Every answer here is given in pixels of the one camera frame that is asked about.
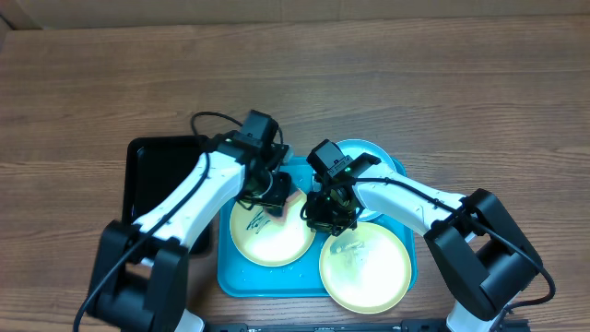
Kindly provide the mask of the orange and green sponge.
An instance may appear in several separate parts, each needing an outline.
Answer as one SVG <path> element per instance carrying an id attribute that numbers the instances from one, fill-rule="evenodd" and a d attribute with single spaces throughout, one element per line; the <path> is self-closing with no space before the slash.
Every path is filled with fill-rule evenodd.
<path id="1" fill-rule="evenodd" d="M 276 224 L 301 222 L 301 208 L 306 202 L 306 194 L 301 189 L 291 189 L 282 207 L 266 207 L 265 213 Z"/>

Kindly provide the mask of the yellow plate with scribble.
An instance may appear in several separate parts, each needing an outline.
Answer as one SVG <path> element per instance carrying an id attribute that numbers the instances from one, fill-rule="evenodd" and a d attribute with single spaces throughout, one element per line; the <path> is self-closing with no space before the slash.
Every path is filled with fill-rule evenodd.
<path id="1" fill-rule="evenodd" d="M 280 267 L 301 258 L 315 238 L 304 220 L 276 224 L 262 207 L 246 210 L 235 203 L 230 214 L 230 236 L 238 251 L 263 267 Z"/>

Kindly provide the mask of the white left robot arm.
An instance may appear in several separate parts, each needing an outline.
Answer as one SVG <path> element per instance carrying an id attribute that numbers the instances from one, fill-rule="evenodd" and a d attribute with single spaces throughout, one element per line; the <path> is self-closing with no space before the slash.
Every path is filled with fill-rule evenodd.
<path id="1" fill-rule="evenodd" d="M 279 124 L 250 111 L 238 129 L 195 135 L 201 149 L 187 177 L 161 203 L 130 224 L 113 221 L 100 237 L 85 314 L 123 331 L 202 331 L 186 307 L 189 254 L 229 201 L 281 215 L 291 179 L 280 166 L 289 153 Z"/>

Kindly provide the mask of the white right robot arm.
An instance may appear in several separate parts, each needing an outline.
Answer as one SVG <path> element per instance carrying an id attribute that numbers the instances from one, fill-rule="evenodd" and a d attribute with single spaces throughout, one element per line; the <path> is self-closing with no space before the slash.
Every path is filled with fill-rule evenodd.
<path id="1" fill-rule="evenodd" d="M 546 269 L 493 193 L 447 193 L 394 171 L 378 157 L 343 153 L 326 139 L 307 157 L 320 185 L 301 216 L 335 237 L 356 230 L 363 210 L 391 217 L 422 236 L 456 299 L 451 331 L 495 331 L 519 307 L 515 297 Z"/>

